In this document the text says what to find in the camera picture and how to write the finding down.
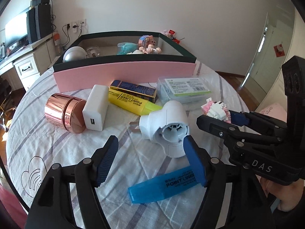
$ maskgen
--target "das logo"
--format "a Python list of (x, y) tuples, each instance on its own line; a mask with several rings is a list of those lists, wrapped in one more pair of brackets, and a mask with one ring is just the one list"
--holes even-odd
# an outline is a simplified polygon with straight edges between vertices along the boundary
[[(252, 163), (252, 166), (254, 166), (254, 167), (258, 166), (258, 161), (254, 160), (253, 163)], [(271, 169), (272, 169), (272, 166), (268, 166), (268, 167), (265, 168), (265, 164), (262, 164), (258, 168), (261, 169), (261, 170), (265, 170), (266, 172), (270, 172)]]

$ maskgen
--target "white drawer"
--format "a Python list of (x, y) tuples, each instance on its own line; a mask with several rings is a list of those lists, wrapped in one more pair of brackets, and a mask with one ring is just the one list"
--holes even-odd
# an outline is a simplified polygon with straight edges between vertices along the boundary
[(29, 58), (18, 62), (17, 64), (15, 64), (15, 68), (20, 79), (39, 73), (34, 56), (30, 56)]
[(25, 91), (27, 91), (39, 77), (40, 77), (40, 73), (37, 73), (37, 74), (34, 74), (29, 77), (21, 79), (21, 82), (22, 82), (22, 85), (23, 85)]

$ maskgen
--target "open box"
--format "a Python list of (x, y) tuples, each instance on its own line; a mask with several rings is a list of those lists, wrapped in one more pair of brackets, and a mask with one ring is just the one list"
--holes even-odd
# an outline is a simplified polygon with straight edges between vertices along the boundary
[[(143, 35), (152, 35), (155, 48), (161, 54), (117, 55), (122, 42), (138, 43)], [(82, 35), (69, 48), (80, 46), (85, 50), (97, 46), (100, 56), (63, 62), (64, 53), (53, 65), (54, 78), (61, 92), (89, 89), (94, 84), (110, 85), (113, 80), (131, 83), (157, 82), (159, 76), (191, 76), (196, 57), (161, 33), (116, 31)]]

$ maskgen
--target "pink foam board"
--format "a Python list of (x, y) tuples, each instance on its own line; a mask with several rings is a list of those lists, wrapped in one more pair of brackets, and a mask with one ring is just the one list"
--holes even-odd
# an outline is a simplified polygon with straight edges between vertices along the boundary
[(113, 80), (130, 83), (156, 83), (158, 77), (191, 77), (196, 64), (185, 62), (139, 61), (106, 63), (55, 72), (60, 92), (109, 86)]

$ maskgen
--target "drawer handle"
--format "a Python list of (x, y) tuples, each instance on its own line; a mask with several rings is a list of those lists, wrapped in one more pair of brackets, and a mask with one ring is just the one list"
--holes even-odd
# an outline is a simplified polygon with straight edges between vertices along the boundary
[(21, 71), (26, 71), (27, 69), (30, 69), (31, 66), (27, 67), (26, 69), (22, 69)]

